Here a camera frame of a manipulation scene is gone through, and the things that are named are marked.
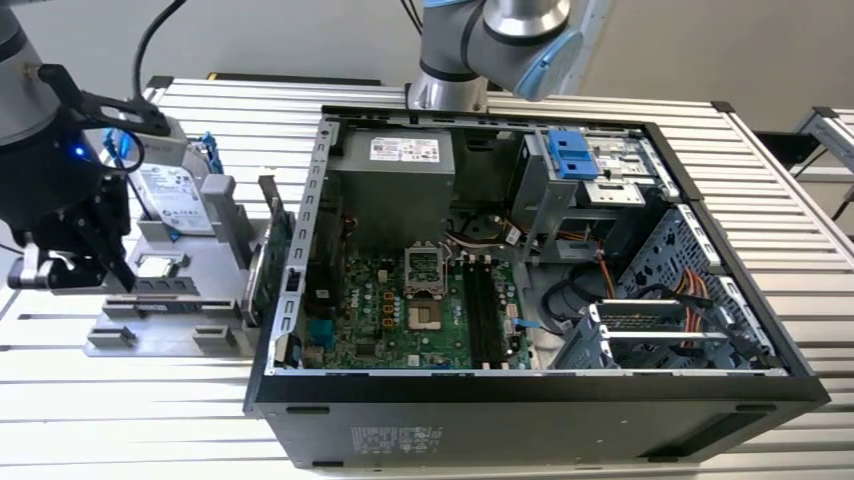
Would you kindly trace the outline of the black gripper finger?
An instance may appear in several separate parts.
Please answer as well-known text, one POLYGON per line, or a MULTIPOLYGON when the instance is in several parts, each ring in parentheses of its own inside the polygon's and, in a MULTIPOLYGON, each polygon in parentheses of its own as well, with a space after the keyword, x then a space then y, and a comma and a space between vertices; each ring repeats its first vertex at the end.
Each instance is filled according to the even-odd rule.
POLYGON ((121 243, 127 232, 129 217, 115 215, 99 199, 49 213, 11 231, 22 254, 7 272, 7 286, 63 292, 111 281, 115 290, 131 292, 135 276, 121 243))

